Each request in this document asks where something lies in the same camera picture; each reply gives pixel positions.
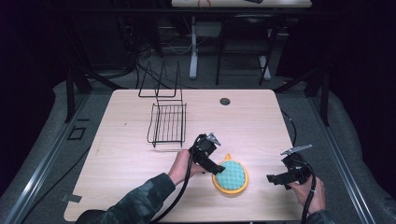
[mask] round hole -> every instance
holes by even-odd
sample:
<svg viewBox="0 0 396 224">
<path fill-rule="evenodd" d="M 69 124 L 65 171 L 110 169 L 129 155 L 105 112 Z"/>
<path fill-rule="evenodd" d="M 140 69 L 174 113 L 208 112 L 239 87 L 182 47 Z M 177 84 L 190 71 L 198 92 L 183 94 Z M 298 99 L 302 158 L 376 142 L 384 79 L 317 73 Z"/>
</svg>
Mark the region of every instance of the round hole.
<svg viewBox="0 0 396 224">
<path fill-rule="evenodd" d="M 220 103 L 222 105 L 229 105 L 231 103 L 231 101 L 228 98 L 221 98 Z"/>
</svg>

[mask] black backdrop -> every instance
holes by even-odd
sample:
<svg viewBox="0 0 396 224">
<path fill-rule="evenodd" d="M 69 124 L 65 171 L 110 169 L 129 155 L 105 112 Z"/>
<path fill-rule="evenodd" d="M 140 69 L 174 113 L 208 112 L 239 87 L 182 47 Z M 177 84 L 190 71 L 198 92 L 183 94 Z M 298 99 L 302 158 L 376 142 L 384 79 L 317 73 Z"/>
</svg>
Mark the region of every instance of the black backdrop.
<svg viewBox="0 0 396 224">
<path fill-rule="evenodd" d="M 376 181 L 396 198 L 396 15 L 390 1 L 365 0 L 345 27 L 347 42 L 332 67 L 331 90 L 344 103 L 361 140 L 363 160 Z M 0 6 L 2 143 L 0 194 L 18 172 L 53 105 L 52 88 L 64 80 L 52 33 L 32 1 Z M 347 1 L 314 2 L 338 9 Z M 318 65 L 340 24 L 301 20 L 290 30 L 278 76 L 296 77 Z"/>
<path fill-rule="evenodd" d="M 337 0 L 320 6 L 341 9 L 346 5 Z M 297 77 L 320 65 L 341 27 L 338 34 L 343 40 L 337 40 L 341 48 L 331 64 L 330 89 L 357 130 L 363 161 L 395 199 L 396 14 L 391 1 L 363 0 L 356 6 L 357 13 L 346 18 L 348 22 L 299 21 L 290 29 L 276 75 Z"/>
<path fill-rule="evenodd" d="M 2 1 L 0 32 L 2 195 L 39 136 L 54 103 L 52 88 L 64 80 L 65 71 L 35 4 Z"/>
</svg>

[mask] wire rack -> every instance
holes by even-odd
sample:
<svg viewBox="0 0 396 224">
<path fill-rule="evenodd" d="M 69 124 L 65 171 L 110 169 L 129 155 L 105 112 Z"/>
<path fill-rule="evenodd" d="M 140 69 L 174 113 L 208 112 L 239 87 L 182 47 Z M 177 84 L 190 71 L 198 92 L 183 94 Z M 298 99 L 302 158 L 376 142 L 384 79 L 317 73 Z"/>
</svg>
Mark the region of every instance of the wire rack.
<svg viewBox="0 0 396 224">
<path fill-rule="evenodd" d="M 148 63 L 144 71 L 145 75 L 140 86 L 139 97 L 151 97 L 156 100 L 156 103 L 151 108 L 151 120 L 148 126 L 147 136 L 148 142 L 154 147 L 157 144 L 165 143 L 180 143 L 182 146 L 186 135 L 187 105 L 183 103 L 183 93 L 181 85 L 179 85 L 179 64 L 177 63 L 175 81 L 173 81 L 175 87 L 171 94 L 161 94 L 161 89 L 165 86 L 163 85 L 163 76 L 166 77 L 166 80 L 169 80 L 164 64 L 159 75 L 151 70 L 150 63 Z M 146 95 L 142 92 L 147 77 L 151 77 L 154 94 Z"/>
</svg>

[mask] chair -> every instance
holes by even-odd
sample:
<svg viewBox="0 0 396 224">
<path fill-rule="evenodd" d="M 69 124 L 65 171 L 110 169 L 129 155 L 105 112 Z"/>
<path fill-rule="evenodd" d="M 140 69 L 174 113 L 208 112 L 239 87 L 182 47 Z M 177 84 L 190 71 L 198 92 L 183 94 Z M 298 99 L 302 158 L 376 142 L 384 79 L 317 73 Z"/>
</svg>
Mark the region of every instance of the chair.
<svg viewBox="0 0 396 224">
<path fill-rule="evenodd" d="M 220 68 L 260 68 L 262 74 L 261 85 L 271 57 L 271 51 L 276 42 L 277 32 L 282 28 L 283 23 L 283 19 L 279 17 L 244 14 L 233 16 L 224 22 L 219 34 L 216 85 L 219 85 Z M 229 53 L 254 55 L 260 65 L 253 67 L 221 66 L 221 57 Z M 265 64 L 260 62 L 260 57 L 265 57 Z"/>
</svg>

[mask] yellow sponge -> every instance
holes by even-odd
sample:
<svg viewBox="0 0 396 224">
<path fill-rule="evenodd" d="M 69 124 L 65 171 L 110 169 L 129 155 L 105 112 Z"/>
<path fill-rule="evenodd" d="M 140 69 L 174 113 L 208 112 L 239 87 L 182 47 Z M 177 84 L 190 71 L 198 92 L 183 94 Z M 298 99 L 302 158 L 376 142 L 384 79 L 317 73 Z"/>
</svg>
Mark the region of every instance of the yellow sponge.
<svg viewBox="0 0 396 224">
<path fill-rule="evenodd" d="M 231 155 L 227 154 L 225 160 L 219 165 L 225 170 L 216 175 L 212 175 L 213 184 L 221 192 L 228 194 L 239 193 L 248 185 L 248 172 L 238 161 L 232 161 Z"/>
</svg>

